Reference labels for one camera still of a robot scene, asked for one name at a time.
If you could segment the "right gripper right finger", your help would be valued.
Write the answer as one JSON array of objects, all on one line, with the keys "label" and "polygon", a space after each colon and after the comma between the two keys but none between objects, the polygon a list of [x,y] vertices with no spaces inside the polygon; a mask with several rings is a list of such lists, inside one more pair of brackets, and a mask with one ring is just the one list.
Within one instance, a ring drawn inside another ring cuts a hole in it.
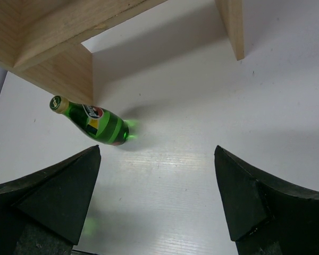
[{"label": "right gripper right finger", "polygon": [[221,146],[216,180],[239,254],[319,254],[319,191],[250,165]]}]

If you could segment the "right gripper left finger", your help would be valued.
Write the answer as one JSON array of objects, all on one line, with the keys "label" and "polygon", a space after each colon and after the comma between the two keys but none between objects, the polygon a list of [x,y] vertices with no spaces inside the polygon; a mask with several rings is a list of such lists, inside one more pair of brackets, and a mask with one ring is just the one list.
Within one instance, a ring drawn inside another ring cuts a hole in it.
[{"label": "right gripper left finger", "polygon": [[0,184],[0,254],[71,254],[93,195],[99,146]]}]

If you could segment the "green glass bottle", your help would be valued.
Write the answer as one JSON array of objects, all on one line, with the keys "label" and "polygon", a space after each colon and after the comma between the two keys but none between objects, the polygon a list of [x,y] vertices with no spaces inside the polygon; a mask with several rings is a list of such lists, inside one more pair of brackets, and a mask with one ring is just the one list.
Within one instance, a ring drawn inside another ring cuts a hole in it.
[{"label": "green glass bottle", "polygon": [[85,135],[97,142],[118,146],[128,139],[127,122],[106,109],[73,103],[62,96],[54,96],[49,107],[67,117]]}]

